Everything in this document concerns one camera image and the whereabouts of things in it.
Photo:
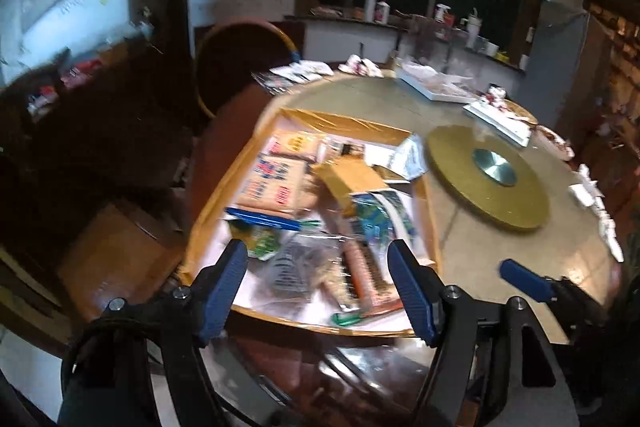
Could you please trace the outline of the gold lazy susan base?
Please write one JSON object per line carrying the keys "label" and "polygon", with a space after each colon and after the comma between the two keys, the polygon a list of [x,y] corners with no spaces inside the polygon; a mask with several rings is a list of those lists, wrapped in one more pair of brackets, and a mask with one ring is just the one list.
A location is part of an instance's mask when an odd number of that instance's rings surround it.
{"label": "gold lazy susan base", "polygon": [[547,191],[510,145],[471,127],[440,126],[425,140],[428,165],[442,185],[480,217],[529,233],[549,218]]}

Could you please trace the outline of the wooden chair with round back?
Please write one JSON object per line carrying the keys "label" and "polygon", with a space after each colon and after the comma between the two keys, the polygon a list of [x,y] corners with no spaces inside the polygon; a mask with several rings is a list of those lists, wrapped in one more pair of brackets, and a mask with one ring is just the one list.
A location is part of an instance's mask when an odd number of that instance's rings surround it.
{"label": "wooden chair with round back", "polygon": [[295,42],[275,24],[255,17],[223,20],[196,48],[193,80],[198,106],[213,119],[254,80],[255,72],[299,60]]}

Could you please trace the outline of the yellow-label cracker pack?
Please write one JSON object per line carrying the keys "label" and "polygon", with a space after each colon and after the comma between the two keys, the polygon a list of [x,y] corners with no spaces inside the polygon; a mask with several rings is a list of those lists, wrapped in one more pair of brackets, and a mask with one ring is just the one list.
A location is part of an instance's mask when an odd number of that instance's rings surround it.
{"label": "yellow-label cracker pack", "polygon": [[326,136],[300,130],[277,130],[270,136],[265,153],[315,162]]}

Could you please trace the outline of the yellow-taped white cardboard tray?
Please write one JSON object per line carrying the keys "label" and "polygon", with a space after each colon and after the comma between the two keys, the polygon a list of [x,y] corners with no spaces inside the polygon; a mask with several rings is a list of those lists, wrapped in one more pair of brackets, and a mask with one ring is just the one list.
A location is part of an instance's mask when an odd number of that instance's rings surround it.
{"label": "yellow-taped white cardboard tray", "polygon": [[201,269],[218,261],[224,247],[234,239],[228,222],[240,219],[227,215],[226,207],[238,196],[241,184],[257,156],[265,154],[267,142],[277,130],[300,130],[326,136],[320,146],[317,160],[306,161],[307,173],[298,200],[298,217],[302,221],[303,230],[291,232],[275,229],[280,232],[281,247],[292,235],[298,233],[334,235],[341,241],[341,254],[328,266],[310,303],[276,303],[259,295],[260,274],[269,260],[260,261],[248,257],[245,275],[232,303],[233,309],[259,320],[310,329],[323,334],[367,337],[410,335],[411,325],[404,307],[378,317],[360,317],[357,296],[350,283],[352,276],[346,267],[344,243],[346,239],[359,242],[374,260],[382,279],[394,285],[388,271],[387,254],[383,261],[372,254],[358,228],[356,212],[352,217],[345,217],[335,198],[311,171],[312,165],[324,161],[326,141],[329,139],[362,143],[366,147],[364,162],[388,185],[386,190],[391,188],[399,193],[418,229],[426,254],[414,254],[416,260],[420,265],[436,268],[439,253],[435,242],[430,196],[427,193],[426,173],[418,179],[408,181],[387,168],[390,155],[412,133],[386,124],[303,109],[278,110],[247,142],[203,207],[193,225],[186,247],[186,257],[180,270],[181,280],[186,283],[194,281]]}

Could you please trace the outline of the plain orange foil packet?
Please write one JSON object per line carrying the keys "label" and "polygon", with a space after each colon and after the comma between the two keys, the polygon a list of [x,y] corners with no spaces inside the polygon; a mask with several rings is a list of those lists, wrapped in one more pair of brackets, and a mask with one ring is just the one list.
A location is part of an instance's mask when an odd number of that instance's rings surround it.
{"label": "plain orange foil packet", "polygon": [[326,186],[345,217],[355,214],[352,195],[386,190],[388,185],[363,159],[341,156],[311,166],[314,175]]}

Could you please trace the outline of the blue green landscape snack bag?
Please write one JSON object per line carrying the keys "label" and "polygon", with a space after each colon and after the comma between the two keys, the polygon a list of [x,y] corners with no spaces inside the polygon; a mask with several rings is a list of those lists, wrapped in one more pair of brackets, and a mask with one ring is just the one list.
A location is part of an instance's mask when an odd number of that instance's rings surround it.
{"label": "blue green landscape snack bag", "polygon": [[395,239],[402,239],[413,254],[426,254],[418,229],[397,191],[389,188],[356,193],[350,197],[358,228],[378,260],[386,259],[388,245]]}

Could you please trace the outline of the brushed metal turntable disc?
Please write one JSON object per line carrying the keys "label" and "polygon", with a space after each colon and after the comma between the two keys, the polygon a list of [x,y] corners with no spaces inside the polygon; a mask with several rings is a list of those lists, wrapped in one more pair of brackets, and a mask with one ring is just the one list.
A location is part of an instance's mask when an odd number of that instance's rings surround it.
{"label": "brushed metal turntable disc", "polygon": [[472,159],[474,165],[484,173],[487,178],[501,186],[512,187],[518,183],[518,175],[510,161],[494,150],[476,148],[473,150]]}

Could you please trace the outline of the grey cabinet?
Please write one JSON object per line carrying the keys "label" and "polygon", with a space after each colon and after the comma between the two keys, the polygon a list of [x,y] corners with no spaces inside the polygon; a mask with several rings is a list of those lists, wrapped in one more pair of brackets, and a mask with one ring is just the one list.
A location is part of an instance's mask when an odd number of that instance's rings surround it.
{"label": "grey cabinet", "polygon": [[558,123],[573,89],[588,24],[584,10],[554,1],[541,3],[525,77],[514,96],[539,124],[554,128]]}

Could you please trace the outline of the green snack packet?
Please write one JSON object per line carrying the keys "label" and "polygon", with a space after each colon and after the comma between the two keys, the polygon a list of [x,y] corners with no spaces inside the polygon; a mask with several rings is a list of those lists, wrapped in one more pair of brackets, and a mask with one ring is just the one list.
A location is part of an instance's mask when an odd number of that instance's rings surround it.
{"label": "green snack packet", "polygon": [[231,220],[228,225],[231,236],[245,244],[248,257],[268,261],[280,251],[281,235],[278,230],[241,220]]}

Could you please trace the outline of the orange cracker pack with barcode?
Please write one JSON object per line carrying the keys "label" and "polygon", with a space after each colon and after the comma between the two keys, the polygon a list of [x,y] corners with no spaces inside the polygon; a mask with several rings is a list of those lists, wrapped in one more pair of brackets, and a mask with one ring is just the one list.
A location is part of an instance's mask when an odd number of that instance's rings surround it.
{"label": "orange cracker pack with barcode", "polygon": [[382,279],[380,270],[367,254],[366,248],[355,239],[346,239],[343,253],[352,276],[350,283],[357,296],[360,317],[378,317],[402,308],[395,286]]}

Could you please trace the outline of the white flat box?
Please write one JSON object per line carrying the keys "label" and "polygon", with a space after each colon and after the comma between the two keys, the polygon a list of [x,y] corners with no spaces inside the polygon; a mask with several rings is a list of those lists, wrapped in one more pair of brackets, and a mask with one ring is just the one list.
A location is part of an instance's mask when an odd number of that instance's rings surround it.
{"label": "white flat box", "polygon": [[463,106],[463,110],[484,121],[485,124],[497,130],[503,138],[508,139],[514,145],[526,147],[532,136],[532,130],[526,122],[512,117],[508,112],[501,112],[497,107],[478,100]]}

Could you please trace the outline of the dark clear snack bag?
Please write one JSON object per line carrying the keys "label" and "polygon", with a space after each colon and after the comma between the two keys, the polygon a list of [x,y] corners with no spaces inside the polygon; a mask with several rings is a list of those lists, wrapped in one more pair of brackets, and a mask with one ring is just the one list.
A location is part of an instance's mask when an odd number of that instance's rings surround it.
{"label": "dark clear snack bag", "polygon": [[276,303],[310,303],[340,254],[341,241],[334,235],[292,235],[262,270],[259,295]]}

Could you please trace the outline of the orange-edged cracker pack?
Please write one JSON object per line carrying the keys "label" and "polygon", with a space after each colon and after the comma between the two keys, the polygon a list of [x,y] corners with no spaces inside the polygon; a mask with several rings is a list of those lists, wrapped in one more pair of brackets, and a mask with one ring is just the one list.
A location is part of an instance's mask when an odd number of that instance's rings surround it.
{"label": "orange-edged cracker pack", "polygon": [[342,141],[337,139],[329,139],[326,141],[326,149],[324,150],[324,161],[334,161],[340,157],[364,158],[366,147],[362,143],[352,141]]}

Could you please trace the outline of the blue-edged Hokkaido cracker pack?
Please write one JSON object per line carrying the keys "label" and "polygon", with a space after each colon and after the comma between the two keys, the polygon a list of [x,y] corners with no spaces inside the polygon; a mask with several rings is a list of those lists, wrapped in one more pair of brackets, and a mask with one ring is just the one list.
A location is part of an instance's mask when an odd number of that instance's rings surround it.
{"label": "blue-edged Hokkaido cracker pack", "polygon": [[306,161],[259,154],[227,215],[249,225],[291,232],[303,230],[299,196],[307,173]]}

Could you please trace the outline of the silver white foil sachet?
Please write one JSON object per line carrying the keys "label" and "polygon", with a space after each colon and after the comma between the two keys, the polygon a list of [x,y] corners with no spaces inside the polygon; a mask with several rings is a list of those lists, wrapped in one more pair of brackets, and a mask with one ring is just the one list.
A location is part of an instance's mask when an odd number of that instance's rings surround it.
{"label": "silver white foil sachet", "polygon": [[390,155],[387,168],[408,181],[423,176],[427,172],[423,143],[419,135],[409,135]]}

